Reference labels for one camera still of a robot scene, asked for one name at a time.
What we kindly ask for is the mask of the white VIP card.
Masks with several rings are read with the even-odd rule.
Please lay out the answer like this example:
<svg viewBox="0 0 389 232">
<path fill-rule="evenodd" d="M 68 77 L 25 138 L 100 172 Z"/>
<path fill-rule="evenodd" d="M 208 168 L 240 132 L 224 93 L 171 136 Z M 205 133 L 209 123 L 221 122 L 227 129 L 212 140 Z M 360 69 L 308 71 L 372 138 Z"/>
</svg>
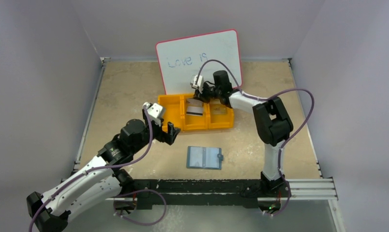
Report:
<svg viewBox="0 0 389 232">
<path fill-rule="evenodd" d="M 203 116 L 203 107 L 188 106 L 186 114 L 190 116 Z"/>
</svg>

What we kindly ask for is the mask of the blue leather card holder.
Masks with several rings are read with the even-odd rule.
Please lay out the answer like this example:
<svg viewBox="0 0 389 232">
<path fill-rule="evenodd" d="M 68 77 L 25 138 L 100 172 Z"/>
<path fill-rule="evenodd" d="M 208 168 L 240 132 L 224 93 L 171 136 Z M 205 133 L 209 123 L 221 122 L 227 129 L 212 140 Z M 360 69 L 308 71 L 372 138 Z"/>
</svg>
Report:
<svg viewBox="0 0 389 232">
<path fill-rule="evenodd" d="M 224 156 L 219 147 L 188 146 L 186 167 L 188 169 L 221 170 Z"/>
</svg>

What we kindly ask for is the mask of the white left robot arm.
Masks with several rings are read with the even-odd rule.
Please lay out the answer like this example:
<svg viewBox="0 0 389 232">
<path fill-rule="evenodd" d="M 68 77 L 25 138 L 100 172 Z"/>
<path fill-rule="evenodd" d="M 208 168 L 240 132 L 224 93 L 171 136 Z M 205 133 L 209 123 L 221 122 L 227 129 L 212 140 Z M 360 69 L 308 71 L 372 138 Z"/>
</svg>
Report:
<svg viewBox="0 0 389 232">
<path fill-rule="evenodd" d="M 31 193 L 26 199 L 31 217 L 28 231 L 36 227 L 40 232 L 61 232 L 79 214 L 111 197 L 156 194 L 166 203 L 158 191 L 139 186 L 124 170 L 136 163 L 134 155 L 141 149 L 147 155 L 153 140 L 168 145 L 175 142 L 180 128 L 169 122 L 163 131 L 162 125 L 161 119 L 128 121 L 79 171 L 44 193 Z"/>
</svg>

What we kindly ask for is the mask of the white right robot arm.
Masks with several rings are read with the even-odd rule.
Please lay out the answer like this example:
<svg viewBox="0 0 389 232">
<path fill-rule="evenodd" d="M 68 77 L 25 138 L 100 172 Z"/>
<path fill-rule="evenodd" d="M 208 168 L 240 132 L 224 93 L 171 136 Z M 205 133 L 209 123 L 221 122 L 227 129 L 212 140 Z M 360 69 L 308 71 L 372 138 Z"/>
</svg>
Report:
<svg viewBox="0 0 389 232">
<path fill-rule="evenodd" d="M 190 86 L 195 90 L 194 99 L 204 103 L 219 100 L 231 109 L 239 109 L 253 114 L 259 138 L 264 142 L 264 166 L 261 172 L 261 185 L 274 189 L 284 183 L 283 149 L 293 123 L 279 97 L 270 100 L 246 94 L 233 88 L 226 71 L 216 71 L 211 83 L 203 76 L 195 75 Z"/>
</svg>

